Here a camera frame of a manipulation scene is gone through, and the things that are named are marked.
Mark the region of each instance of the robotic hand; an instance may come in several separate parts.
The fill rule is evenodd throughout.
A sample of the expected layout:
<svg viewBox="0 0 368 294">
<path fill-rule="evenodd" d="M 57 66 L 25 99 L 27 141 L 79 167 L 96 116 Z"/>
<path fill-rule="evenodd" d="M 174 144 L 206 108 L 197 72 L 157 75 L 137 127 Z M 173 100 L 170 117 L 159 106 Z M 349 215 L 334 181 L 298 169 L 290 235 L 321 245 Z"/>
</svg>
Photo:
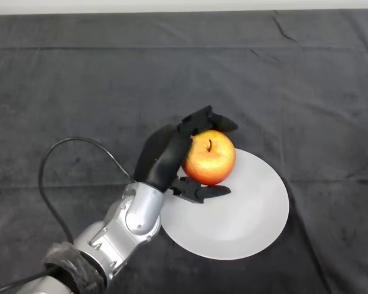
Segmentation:
<svg viewBox="0 0 368 294">
<path fill-rule="evenodd" d="M 203 203 L 205 198 L 230 193 L 228 187 L 202 187 L 177 172 L 191 148 L 191 136 L 215 129 L 237 129 L 230 119 L 212 112 L 211 106 L 187 116 L 177 126 L 166 126 L 145 142 L 134 173 L 103 221 L 90 225 L 74 242 L 55 244 L 44 260 L 57 270 L 26 284 L 18 293 L 100 294 L 112 283 L 138 246 L 153 239 L 161 227 L 164 193 Z"/>
</svg>

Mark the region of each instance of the wire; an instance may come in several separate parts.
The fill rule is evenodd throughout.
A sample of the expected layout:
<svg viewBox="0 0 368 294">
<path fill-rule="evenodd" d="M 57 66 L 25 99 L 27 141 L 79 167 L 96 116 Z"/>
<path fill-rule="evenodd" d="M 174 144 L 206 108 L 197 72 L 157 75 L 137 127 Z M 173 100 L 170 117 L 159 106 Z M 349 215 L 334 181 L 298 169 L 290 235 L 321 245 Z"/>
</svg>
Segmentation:
<svg viewBox="0 0 368 294">
<path fill-rule="evenodd" d="M 64 230 L 64 232 L 65 232 L 65 234 L 67 236 L 68 242 L 71 243 L 71 244 L 73 244 L 74 243 L 74 237 L 72 236 L 71 231 L 69 230 L 69 227 L 67 226 L 66 222 L 59 215 L 59 213 L 57 212 L 57 210 L 53 207 L 52 203 L 50 202 L 50 200 L 46 196 L 45 189 L 44 189 L 44 182 L 43 182 L 43 179 L 44 179 L 44 168 L 45 168 L 46 161 L 47 161 L 47 159 L 49 157 L 49 154 L 52 153 L 52 151 L 55 150 L 56 147 L 58 147 L 58 146 L 60 146 L 60 145 L 62 145 L 64 143 L 66 143 L 66 142 L 69 142 L 69 141 L 84 141 L 84 142 L 88 142 L 88 143 L 91 143 L 92 145 L 97 146 L 98 148 L 102 149 L 103 151 L 105 151 L 106 154 L 109 155 L 109 157 L 114 161 L 114 163 L 117 165 L 117 167 L 126 175 L 127 178 L 129 178 L 130 181 L 134 182 L 134 179 L 121 166 L 121 164 L 118 163 L 118 161 L 116 160 L 116 158 L 112 155 L 112 153 L 110 153 L 110 151 L 108 149 L 106 149 L 100 143 L 98 143 L 97 141 L 94 141 L 92 139 L 83 138 L 83 137 L 69 137 L 69 138 L 65 138 L 65 139 L 60 140 L 59 142 L 55 143 L 52 147 L 50 147 L 48 149 L 46 155 L 42 158 L 41 163 L 39 165 L 39 171 L 38 171 L 38 188 L 39 188 L 39 193 L 40 193 L 43 201 L 47 205 L 48 209 L 50 210 L 50 212 L 53 214 L 53 216 L 55 217 L 55 219 L 60 224 L 61 228 Z"/>
<path fill-rule="evenodd" d="M 92 139 L 89 138 L 83 138 L 83 137 L 69 137 L 69 138 L 65 138 L 60 140 L 59 142 L 56 142 L 54 145 L 52 145 L 52 147 L 50 147 L 48 149 L 48 151 L 46 152 L 45 156 L 42 158 L 41 163 L 39 165 L 39 170 L 38 170 L 38 189 L 39 189 L 39 193 L 43 199 L 43 201 L 45 202 L 45 204 L 47 205 L 48 209 L 50 210 L 50 212 L 53 214 L 53 216 L 55 217 L 55 219 L 58 221 L 58 223 L 60 224 L 61 228 L 64 230 L 67 240 L 69 243 L 73 244 L 74 243 L 74 237 L 72 236 L 71 231 L 69 230 L 68 225 L 66 224 L 66 222 L 64 221 L 64 219 L 59 215 L 59 213 L 57 212 L 56 208 L 52 205 L 52 203 L 50 202 L 50 200 L 48 199 L 46 193 L 45 193 L 45 188 L 44 188 L 44 168 L 45 168 L 45 164 L 48 160 L 49 155 L 52 153 L 52 151 L 66 143 L 69 141 L 84 141 L 87 143 L 90 143 L 92 145 L 97 146 L 98 148 L 102 149 L 103 151 L 105 151 L 106 154 L 109 155 L 109 157 L 113 160 L 113 162 L 116 164 L 116 166 L 120 169 L 121 172 L 124 173 L 124 175 L 132 182 L 135 182 L 134 178 L 123 168 L 123 166 L 116 160 L 116 158 L 112 155 L 112 153 L 106 149 L 105 147 L 103 147 L 100 143 L 98 143 L 97 141 L 94 141 Z M 39 279 L 40 277 L 44 277 L 44 276 L 48 276 L 50 274 L 52 274 L 55 270 L 57 269 L 56 266 L 53 266 L 39 274 L 35 274 L 33 276 L 27 277 L 25 279 L 22 280 L 18 280 L 12 283 L 9 283 L 3 287 L 0 288 L 0 293 L 21 286 L 25 283 L 31 282 L 33 280 Z"/>
<path fill-rule="evenodd" d="M 7 285 L 0 288 L 0 293 L 2 293 L 4 291 L 7 291 L 7 290 L 10 290 L 12 288 L 21 286 L 21 285 L 23 285 L 25 283 L 28 283 L 28 282 L 31 282 L 33 280 L 39 279 L 40 277 L 44 277 L 44 276 L 48 276 L 50 274 L 53 274 L 56 269 L 57 269 L 57 267 L 53 266 L 53 267 L 51 267 L 51 268 L 47 269 L 46 271 L 43 271 L 39 274 L 35 274 L 35 275 L 27 277 L 25 279 L 9 283 L 9 284 L 7 284 Z"/>
</svg>

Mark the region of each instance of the red apple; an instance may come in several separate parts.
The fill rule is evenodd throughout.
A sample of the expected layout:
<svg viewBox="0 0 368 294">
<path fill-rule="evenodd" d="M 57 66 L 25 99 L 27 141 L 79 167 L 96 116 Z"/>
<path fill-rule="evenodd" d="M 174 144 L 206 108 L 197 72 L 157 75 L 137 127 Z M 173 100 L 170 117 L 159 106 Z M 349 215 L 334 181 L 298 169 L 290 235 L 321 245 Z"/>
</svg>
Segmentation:
<svg viewBox="0 0 368 294">
<path fill-rule="evenodd" d="M 236 160 L 233 143 L 224 133 L 208 130 L 193 137 L 193 143 L 183 164 L 184 172 L 208 186 L 228 177 Z"/>
</svg>

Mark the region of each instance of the dark gray cloth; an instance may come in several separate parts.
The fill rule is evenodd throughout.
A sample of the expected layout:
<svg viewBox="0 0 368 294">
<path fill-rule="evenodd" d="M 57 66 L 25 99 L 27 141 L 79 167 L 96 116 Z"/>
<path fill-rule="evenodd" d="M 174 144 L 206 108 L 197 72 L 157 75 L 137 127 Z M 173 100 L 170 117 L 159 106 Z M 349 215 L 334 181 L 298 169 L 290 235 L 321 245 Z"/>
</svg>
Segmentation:
<svg viewBox="0 0 368 294">
<path fill-rule="evenodd" d="M 148 135 L 207 104 L 286 179 L 284 232 L 222 262 L 162 231 L 111 293 L 368 293 L 368 10 L 0 17 L 0 285 L 64 241 L 36 188 L 51 144 L 91 137 L 133 172 Z M 45 174 L 75 235 L 125 182 L 86 143 Z"/>
</svg>

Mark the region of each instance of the white plate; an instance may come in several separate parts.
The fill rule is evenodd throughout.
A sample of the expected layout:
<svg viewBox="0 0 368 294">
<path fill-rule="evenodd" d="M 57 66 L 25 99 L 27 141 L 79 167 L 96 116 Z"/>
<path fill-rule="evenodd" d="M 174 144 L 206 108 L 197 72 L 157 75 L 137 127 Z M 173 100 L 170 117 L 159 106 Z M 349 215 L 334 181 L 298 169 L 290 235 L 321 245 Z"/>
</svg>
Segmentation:
<svg viewBox="0 0 368 294">
<path fill-rule="evenodd" d="M 183 170 L 179 176 L 185 176 Z M 222 185 L 232 193 L 191 203 L 166 192 L 162 226 L 181 247 L 203 257 L 232 260 L 272 244 L 288 220 L 285 185 L 270 165 L 236 149 L 236 164 Z"/>
</svg>

